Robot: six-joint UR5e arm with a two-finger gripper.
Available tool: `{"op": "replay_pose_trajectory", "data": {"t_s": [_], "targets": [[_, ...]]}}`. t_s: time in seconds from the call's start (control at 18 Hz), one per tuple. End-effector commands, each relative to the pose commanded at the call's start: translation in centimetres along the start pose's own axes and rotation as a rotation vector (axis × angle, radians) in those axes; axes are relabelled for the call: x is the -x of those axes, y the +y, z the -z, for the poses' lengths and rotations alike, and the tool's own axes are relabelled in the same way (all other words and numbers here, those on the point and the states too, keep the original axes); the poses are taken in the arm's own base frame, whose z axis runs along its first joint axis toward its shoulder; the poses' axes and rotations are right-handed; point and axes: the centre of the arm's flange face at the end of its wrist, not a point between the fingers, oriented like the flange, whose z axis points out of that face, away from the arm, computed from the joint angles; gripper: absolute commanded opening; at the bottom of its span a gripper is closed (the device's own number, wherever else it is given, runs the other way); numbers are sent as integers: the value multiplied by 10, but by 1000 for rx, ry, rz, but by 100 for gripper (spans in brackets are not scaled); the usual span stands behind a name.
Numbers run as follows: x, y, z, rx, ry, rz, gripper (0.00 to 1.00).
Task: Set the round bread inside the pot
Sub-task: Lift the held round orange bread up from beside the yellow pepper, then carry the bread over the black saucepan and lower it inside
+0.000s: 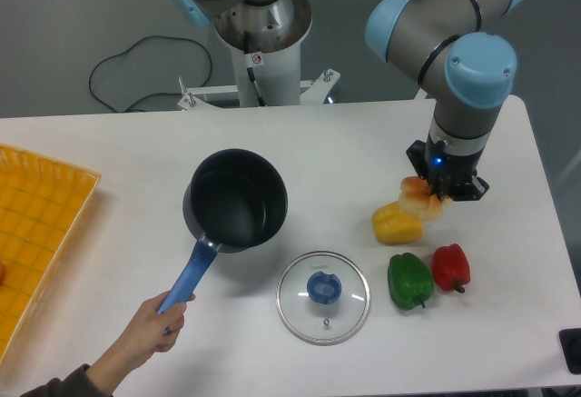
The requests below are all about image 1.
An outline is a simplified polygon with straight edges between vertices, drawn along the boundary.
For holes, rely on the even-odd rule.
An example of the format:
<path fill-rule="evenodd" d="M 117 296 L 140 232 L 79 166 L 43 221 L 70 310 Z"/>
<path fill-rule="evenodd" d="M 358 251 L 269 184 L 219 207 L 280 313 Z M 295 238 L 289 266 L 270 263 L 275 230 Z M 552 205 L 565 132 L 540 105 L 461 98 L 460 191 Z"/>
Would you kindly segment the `forearm in brown sleeve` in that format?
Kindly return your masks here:
<path fill-rule="evenodd" d="M 112 345 L 92 365 L 83 364 L 66 378 L 53 378 L 46 384 L 23 393 L 23 396 L 113 396 L 114 391 L 134 369 L 131 354 Z"/>

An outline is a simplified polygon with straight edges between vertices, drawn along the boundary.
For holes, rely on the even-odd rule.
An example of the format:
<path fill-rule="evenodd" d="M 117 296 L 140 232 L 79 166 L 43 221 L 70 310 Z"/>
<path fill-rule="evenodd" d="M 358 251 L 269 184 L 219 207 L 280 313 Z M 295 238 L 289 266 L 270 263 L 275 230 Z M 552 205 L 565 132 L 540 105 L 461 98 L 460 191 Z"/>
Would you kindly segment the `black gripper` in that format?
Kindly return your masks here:
<path fill-rule="evenodd" d="M 482 151 L 470 155 L 446 152 L 442 142 L 415 141 L 406 151 L 417 176 L 425 179 L 432 194 L 455 202 L 478 201 L 489 190 L 489 184 L 478 176 Z"/>

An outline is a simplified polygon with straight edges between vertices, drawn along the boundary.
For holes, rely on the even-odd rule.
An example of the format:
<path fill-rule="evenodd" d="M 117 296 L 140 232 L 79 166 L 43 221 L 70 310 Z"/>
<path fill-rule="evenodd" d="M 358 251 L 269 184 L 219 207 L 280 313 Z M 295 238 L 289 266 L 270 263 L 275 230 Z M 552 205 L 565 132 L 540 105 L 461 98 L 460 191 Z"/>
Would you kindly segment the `person's bare hand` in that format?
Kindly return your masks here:
<path fill-rule="evenodd" d="M 185 323 L 187 306 L 196 296 L 192 294 L 187 301 L 158 313 L 168 294 L 164 292 L 145 300 L 119 337 L 123 365 L 130 371 L 142 366 L 155 353 L 170 351 L 176 343 Z"/>

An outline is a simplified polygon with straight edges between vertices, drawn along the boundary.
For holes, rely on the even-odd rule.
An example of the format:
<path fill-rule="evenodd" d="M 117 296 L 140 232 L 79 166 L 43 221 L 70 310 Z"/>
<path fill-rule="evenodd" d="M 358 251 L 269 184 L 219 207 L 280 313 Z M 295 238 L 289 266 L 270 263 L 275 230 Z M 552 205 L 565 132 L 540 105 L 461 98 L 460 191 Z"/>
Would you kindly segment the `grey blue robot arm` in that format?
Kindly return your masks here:
<path fill-rule="evenodd" d="M 517 71 L 512 46 L 485 25 L 522 0 L 382 0 L 365 40 L 436 102 L 425 141 L 407 151 L 432 193 L 476 201 L 488 189 L 477 165 Z M 299 104 L 300 45 L 308 0 L 174 0 L 194 25 L 213 25 L 230 48 L 243 106 Z"/>

